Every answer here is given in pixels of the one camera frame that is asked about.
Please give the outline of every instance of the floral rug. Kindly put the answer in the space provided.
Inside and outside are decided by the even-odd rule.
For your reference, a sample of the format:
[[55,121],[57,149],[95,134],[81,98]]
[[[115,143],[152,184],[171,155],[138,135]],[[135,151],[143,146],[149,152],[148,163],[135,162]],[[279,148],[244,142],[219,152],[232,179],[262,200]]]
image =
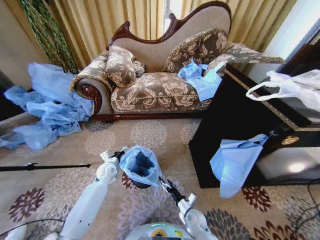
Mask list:
[[[0,123],[1,133],[36,119],[26,113]],[[246,187],[230,199],[219,197],[219,189],[200,189],[188,142],[200,119],[126,120],[114,123],[89,121],[83,131],[60,137],[39,152],[26,145],[0,148],[1,166],[91,164],[90,168],[1,172],[0,233],[40,219],[64,220],[83,189],[95,178],[103,162],[99,154],[113,153],[124,145],[141,145],[154,151],[163,178],[172,180],[186,196],[197,194],[195,208],[202,211],[208,226],[220,240],[319,240],[320,219],[301,222],[316,213],[305,185]],[[320,188],[311,187],[319,200]],[[153,222],[182,225],[178,208],[162,188],[136,188],[120,170],[109,186],[107,198],[91,229],[83,239],[123,240],[135,227]],[[43,221],[28,224],[27,239],[41,240],[59,232],[62,223]]]

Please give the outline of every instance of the blue plastic bag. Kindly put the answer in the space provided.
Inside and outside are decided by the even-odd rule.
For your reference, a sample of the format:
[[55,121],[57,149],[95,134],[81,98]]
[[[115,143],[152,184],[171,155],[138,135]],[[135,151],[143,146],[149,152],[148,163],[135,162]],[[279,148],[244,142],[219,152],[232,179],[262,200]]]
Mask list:
[[25,143],[24,136],[16,132],[10,132],[0,137],[0,147],[14,149]]
[[267,139],[265,134],[248,140],[222,139],[210,160],[212,172],[220,180],[220,197],[231,198],[240,191]]
[[129,178],[142,184],[159,187],[157,183],[162,176],[157,157],[153,151],[143,146],[131,147],[121,158],[120,168]]
[[214,69],[211,69],[204,77],[188,79],[185,83],[195,88],[200,102],[211,99],[215,96],[216,91],[221,83],[221,77],[217,71],[225,65],[225,62],[219,63]]
[[36,91],[27,92],[22,86],[14,85],[4,92],[4,96],[12,101],[15,105],[19,105],[20,108],[27,111],[27,103],[44,103],[53,102],[54,100],[48,98]]
[[35,152],[57,140],[57,130],[44,125],[41,121],[32,125],[16,127],[13,131],[22,135],[24,142]]
[[58,136],[81,131],[79,122],[87,121],[91,116],[93,101],[80,97],[75,91],[69,92],[75,75],[51,64],[30,63],[28,71],[35,91],[27,92],[16,85],[4,95],[41,120],[1,136],[0,147],[15,148],[26,143],[33,151],[39,151]]
[[208,65],[207,64],[196,64],[193,60],[191,59],[191,63],[188,65],[184,66],[183,68],[180,69],[178,73],[179,78],[186,78],[187,80],[189,79],[200,79],[202,78],[202,71],[203,69],[207,69]]

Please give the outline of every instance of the floral cushion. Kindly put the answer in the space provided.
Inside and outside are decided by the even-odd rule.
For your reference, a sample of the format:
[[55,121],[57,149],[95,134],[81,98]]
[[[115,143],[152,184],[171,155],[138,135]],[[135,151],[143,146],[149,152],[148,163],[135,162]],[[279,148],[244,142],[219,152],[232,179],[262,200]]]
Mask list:
[[109,46],[109,58],[104,69],[105,76],[120,88],[135,84],[136,73],[132,63],[134,55],[120,46]]
[[111,95],[115,113],[206,110],[211,99],[199,101],[196,90],[176,73],[144,73],[128,88],[116,87]]
[[231,55],[234,58],[229,59],[229,63],[273,63],[273,64],[282,64],[285,61],[281,57],[272,57],[263,55],[261,52],[255,51],[246,47],[241,43],[231,43],[223,52],[223,54]]
[[178,73],[192,58],[197,64],[209,64],[225,48],[227,36],[224,30],[214,28],[188,37],[172,50],[162,71]]
[[112,92],[115,89],[116,84],[105,77],[103,72],[107,65],[108,55],[108,51],[102,52],[79,74],[77,74],[70,84],[69,91],[71,92],[75,88],[77,82],[79,82],[81,79],[95,79],[103,82]]
[[204,75],[206,75],[211,69],[214,69],[216,66],[218,66],[221,62],[225,62],[225,64],[222,67],[220,67],[216,72],[220,77],[222,77],[225,74],[227,63],[231,63],[234,59],[235,57],[232,55],[221,54],[208,64],[208,68],[205,70]]
[[137,78],[141,77],[142,74],[145,73],[147,65],[145,65],[144,63],[142,63],[142,62],[140,62],[140,61],[138,61],[138,60],[134,60],[134,61],[132,62],[132,64],[133,64],[135,76],[136,76]]

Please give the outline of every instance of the small trash bin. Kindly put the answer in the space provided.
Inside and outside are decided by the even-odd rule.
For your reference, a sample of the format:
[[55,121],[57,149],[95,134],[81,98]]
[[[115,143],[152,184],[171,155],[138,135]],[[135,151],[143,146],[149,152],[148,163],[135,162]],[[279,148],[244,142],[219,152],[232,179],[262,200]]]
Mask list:
[[162,172],[156,155],[150,149],[139,145],[131,147],[122,156],[119,165],[136,187],[160,186],[157,181]]

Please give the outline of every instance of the patterned carpet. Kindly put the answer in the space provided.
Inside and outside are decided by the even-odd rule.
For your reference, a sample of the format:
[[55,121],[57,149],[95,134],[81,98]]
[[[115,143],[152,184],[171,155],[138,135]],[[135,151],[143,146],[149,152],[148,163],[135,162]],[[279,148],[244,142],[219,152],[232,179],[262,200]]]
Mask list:
[[[23,114],[0,123],[1,133],[36,121]],[[290,240],[296,220],[313,206],[304,185],[248,187],[230,199],[219,197],[219,189],[200,189],[188,142],[199,119],[127,120],[115,123],[89,121],[83,131],[60,137],[39,152],[25,145],[14,150],[0,148],[1,166],[91,164],[90,168],[2,172],[0,174],[0,232],[33,220],[64,220],[83,189],[102,163],[99,153],[114,152],[124,145],[142,145],[157,156],[164,178],[171,179],[185,195],[197,194],[195,207],[207,218],[210,230],[220,240]],[[318,185],[312,193],[320,196]],[[316,212],[308,210],[307,219]],[[137,189],[120,170],[85,240],[122,240],[136,226],[152,222],[181,225],[178,209],[161,188]],[[301,227],[294,240],[319,240],[320,219]],[[43,239],[60,231],[62,224],[44,221],[28,225],[28,240]]]

